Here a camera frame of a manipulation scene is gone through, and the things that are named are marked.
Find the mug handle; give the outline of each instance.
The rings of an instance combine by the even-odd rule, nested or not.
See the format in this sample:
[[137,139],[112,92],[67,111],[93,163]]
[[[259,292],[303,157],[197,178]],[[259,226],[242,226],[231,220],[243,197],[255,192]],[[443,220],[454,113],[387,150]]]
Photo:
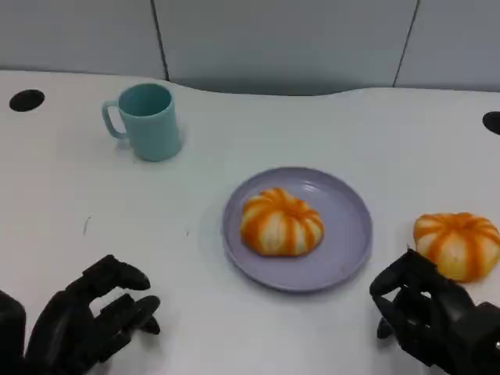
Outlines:
[[108,132],[116,139],[126,138],[127,133],[120,133],[113,126],[113,123],[111,122],[111,119],[109,118],[109,111],[108,111],[109,107],[118,107],[118,103],[114,100],[109,100],[109,101],[104,102],[104,104],[102,105],[102,118],[104,119],[106,129],[108,129]]

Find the plate rim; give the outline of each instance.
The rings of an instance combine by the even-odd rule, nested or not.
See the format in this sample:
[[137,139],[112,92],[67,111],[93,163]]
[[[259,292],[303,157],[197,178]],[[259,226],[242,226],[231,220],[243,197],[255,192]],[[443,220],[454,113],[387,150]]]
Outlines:
[[[366,245],[364,247],[364,253],[362,257],[359,258],[359,261],[347,272],[344,276],[341,276],[339,278],[336,278],[334,280],[329,280],[325,282],[324,284],[321,284],[319,286],[315,287],[292,287],[289,285],[279,285],[279,283],[274,283],[274,282],[268,282],[261,280],[257,276],[253,275],[252,272],[247,271],[245,268],[242,267],[242,265],[235,259],[233,252],[230,250],[230,245],[228,238],[226,236],[225,230],[224,230],[224,224],[227,222],[228,216],[230,215],[229,213],[229,207],[231,203],[235,200],[236,194],[247,184],[251,183],[252,181],[266,175],[266,174],[271,174],[271,173],[276,173],[281,170],[290,170],[290,171],[297,171],[297,170],[304,170],[306,172],[313,172],[313,173],[319,173],[323,174],[324,176],[328,177],[329,179],[335,180],[339,182],[340,184],[343,184],[346,186],[348,190],[350,190],[355,197],[361,202],[362,207],[366,211],[366,215],[369,221],[369,226],[368,226],[368,234],[367,234],[367,240],[366,240]],[[334,176],[331,173],[326,173],[323,172],[322,170],[317,170],[315,168],[309,168],[306,166],[280,166],[276,168],[269,168],[268,170],[264,170],[262,172],[258,172],[252,176],[250,176],[247,180],[242,181],[231,193],[229,199],[226,202],[226,205],[224,206],[224,211],[223,211],[223,218],[222,218],[222,227],[221,227],[221,235],[223,238],[223,246],[224,246],[224,252],[226,256],[231,260],[234,266],[236,266],[246,277],[250,278],[251,280],[255,281],[258,284],[261,284],[263,286],[266,286],[268,288],[276,289],[279,291],[287,291],[287,292],[293,292],[293,293],[304,293],[304,292],[312,292],[312,291],[322,291],[327,288],[333,288],[334,286],[337,286],[344,281],[347,281],[351,277],[354,277],[358,271],[361,269],[362,266],[365,265],[366,261],[370,258],[371,253],[372,253],[372,247],[373,247],[373,219],[371,216],[370,211],[368,210],[368,206],[365,203],[363,197],[354,189],[352,186],[342,179]]]

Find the wall seam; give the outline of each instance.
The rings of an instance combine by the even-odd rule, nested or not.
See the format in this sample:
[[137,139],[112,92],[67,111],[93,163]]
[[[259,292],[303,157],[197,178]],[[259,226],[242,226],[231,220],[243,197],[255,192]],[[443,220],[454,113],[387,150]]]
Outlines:
[[165,73],[165,79],[170,80],[169,79],[169,70],[168,70],[168,67],[166,65],[165,48],[163,47],[162,33],[159,30],[158,12],[156,11],[155,0],[149,0],[149,1],[151,3],[153,23],[155,24],[156,40],[158,41],[159,53],[160,53],[161,58],[162,58],[163,72]]
[[393,88],[396,87],[396,82],[398,81],[398,78],[399,78],[399,71],[401,70],[401,66],[403,64],[403,59],[405,58],[406,49],[408,48],[408,41],[409,41],[409,38],[410,38],[411,33],[413,31],[413,24],[415,23],[416,14],[419,12],[419,7],[420,7],[420,0],[416,0],[415,10],[413,10],[413,15],[412,15],[412,21],[409,24],[408,33],[406,33],[405,45],[403,45],[403,51],[401,54],[401,58],[399,59],[399,64],[398,64],[398,68],[396,70],[396,75],[394,77],[394,80],[392,81]]

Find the black hole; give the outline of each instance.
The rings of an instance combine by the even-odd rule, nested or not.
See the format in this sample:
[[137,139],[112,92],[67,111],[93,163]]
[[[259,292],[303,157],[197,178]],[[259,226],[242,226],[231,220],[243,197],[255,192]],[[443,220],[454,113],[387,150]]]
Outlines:
[[489,131],[500,135],[500,112],[488,112],[485,114],[483,116],[483,124]]
[[27,112],[37,108],[45,100],[45,95],[39,90],[24,90],[18,92],[9,102],[9,107],[16,112]]

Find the light blue mug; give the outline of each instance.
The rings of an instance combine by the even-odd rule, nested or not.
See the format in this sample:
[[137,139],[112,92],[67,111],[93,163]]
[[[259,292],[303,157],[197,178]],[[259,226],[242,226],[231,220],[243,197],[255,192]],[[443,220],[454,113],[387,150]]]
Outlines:
[[[117,107],[126,133],[115,129],[109,107]],[[127,138],[141,159],[159,162],[180,151],[180,135],[170,91],[159,84],[138,84],[122,92],[117,101],[102,105],[108,132],[117,139]]]

